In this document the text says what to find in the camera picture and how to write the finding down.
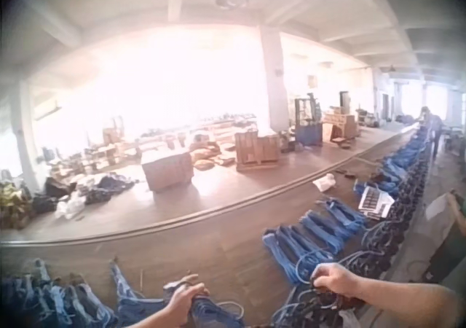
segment plastic bag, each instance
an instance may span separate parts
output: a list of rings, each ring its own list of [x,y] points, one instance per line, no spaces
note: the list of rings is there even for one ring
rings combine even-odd
[[[57,210],[55,211],[55,218],[62,216],[69,220],[80,211],[84,209],[86,197],[80,196],[79,193],[71,193],[70,200],[68,202],[61,201],[57,204]]]
[[[335,181],[335,176],[333,174],[331,174],[331,173],[328,173],[324,177],[321,177],[320,179],[314,180],[312,183],[317,186],[319,191],[325,192],[329,188],[335,186],[336,181]]]

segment person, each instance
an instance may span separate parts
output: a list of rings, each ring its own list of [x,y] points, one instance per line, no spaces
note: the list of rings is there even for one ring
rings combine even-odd
[[[466,201],[456,191],[446,193],[454,223],[422,275],[426,283],[440,283],[466,297]]]
[[[178,328],[187,323],[192,299],[200,294],[208,295],[203,283],[180,286],[165,308],[128,328]]]
[[[437,157],[438,151],[438,143],[440,141],[440,137],[442,136],[442,126],[443,122],[442,119],[438,115],[432,114],[429,107],[423,106],[421,108],[421,116],[424,125],[430,124],[430,129],[432,130],[434,137],[434,152],[433,157]]]
[[[325,287],[345,297],[358,298],[414,327],[458,327],[465,312],[462,299],[437,284],[363,278],[337,263],[318,265],[311,279],[316,288]]]

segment pillar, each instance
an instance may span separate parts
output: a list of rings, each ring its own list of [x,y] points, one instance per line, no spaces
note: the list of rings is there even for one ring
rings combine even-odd
[[[258,117],[259,129],[268,124],[275,132],[289,128],[288,94],[283,80],[283,50],[278,28],[260,26],[266,80],[265,108]]]
[[[9,103],[23,179],[29,190],[36,192],[42,189],[46,176],[37,161],[39,154],[33,134],[33,99],[26,81],[19,79],[9,86]]]

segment box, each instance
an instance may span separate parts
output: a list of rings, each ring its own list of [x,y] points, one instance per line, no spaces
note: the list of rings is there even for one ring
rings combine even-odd
[[[237,170],[277,166],[280,159],[280,137],[259,136],[258,131],[235,133]]]
[[[144,152],[141,165],[147,184],[154,192],[175,184],[188,183],[194,175],[191,155],[184,149]]]

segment bright window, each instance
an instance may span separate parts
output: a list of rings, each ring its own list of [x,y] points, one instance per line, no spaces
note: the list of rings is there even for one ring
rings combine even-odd
[[[445,87],[434,85],[427,86],[427,107],[442,120],[446,119],[448,102],[448,90]]]
[[[410,83],[401,87],[401,110],[404,115],[417,118],[422,108],[422,86],[419,83]]]

